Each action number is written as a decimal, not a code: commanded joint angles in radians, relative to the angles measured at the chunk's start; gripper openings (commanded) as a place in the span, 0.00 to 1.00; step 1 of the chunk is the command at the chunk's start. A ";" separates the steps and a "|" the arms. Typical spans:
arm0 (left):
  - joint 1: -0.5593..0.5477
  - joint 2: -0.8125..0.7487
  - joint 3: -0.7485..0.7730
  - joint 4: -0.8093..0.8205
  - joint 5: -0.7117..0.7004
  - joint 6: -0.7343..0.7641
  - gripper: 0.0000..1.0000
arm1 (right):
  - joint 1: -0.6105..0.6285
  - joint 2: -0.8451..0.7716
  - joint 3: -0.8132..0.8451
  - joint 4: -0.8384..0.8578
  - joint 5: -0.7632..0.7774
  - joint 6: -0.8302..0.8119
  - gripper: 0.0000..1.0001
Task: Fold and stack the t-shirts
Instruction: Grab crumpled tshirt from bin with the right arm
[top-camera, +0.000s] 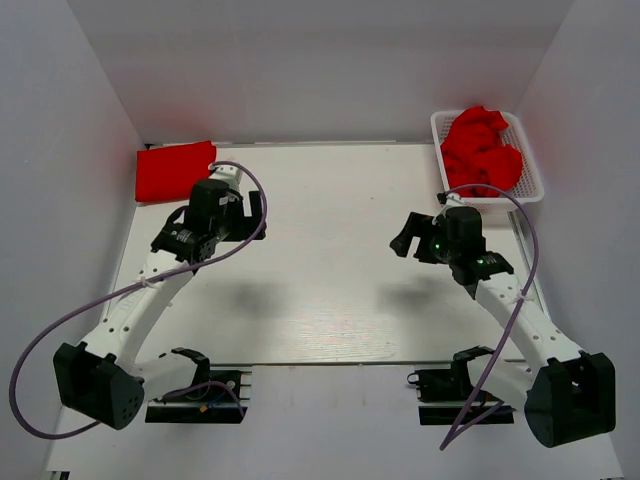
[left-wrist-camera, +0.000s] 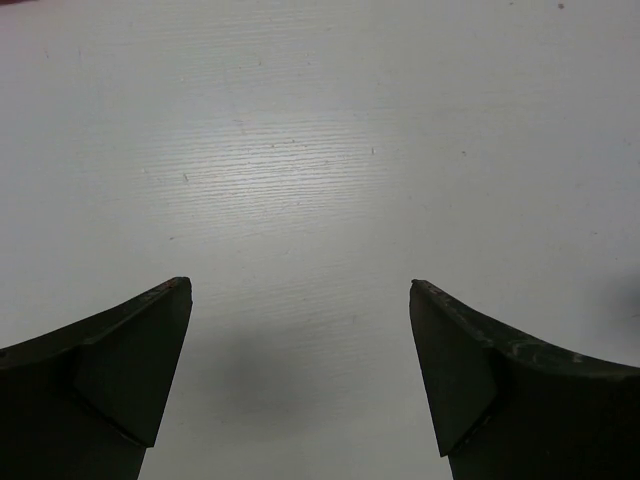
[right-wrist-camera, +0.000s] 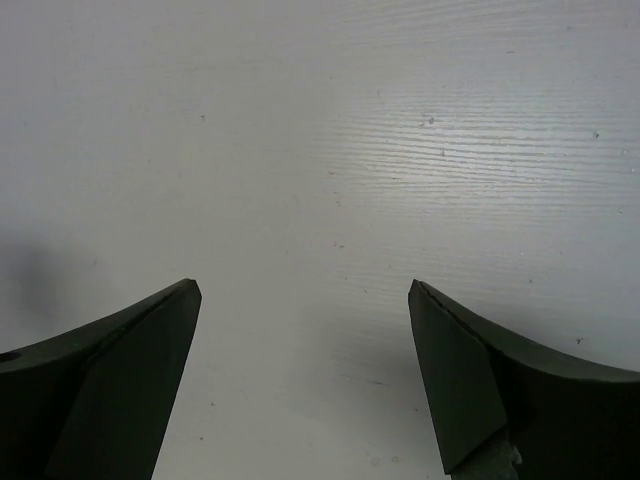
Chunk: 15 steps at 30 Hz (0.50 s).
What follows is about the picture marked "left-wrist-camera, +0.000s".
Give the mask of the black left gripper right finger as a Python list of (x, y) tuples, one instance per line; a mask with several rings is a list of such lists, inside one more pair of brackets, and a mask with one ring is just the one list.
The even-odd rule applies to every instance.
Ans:
[(434, 284), (410, 321), (439, 453), (456, 479), (635, 479), (639, 371), (517, 330)]

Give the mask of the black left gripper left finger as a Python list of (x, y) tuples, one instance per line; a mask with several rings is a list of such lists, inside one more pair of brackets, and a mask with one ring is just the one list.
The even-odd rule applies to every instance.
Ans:
[(187, 277), (1, 351), (4, 479), (136, 479), (192, 310)]

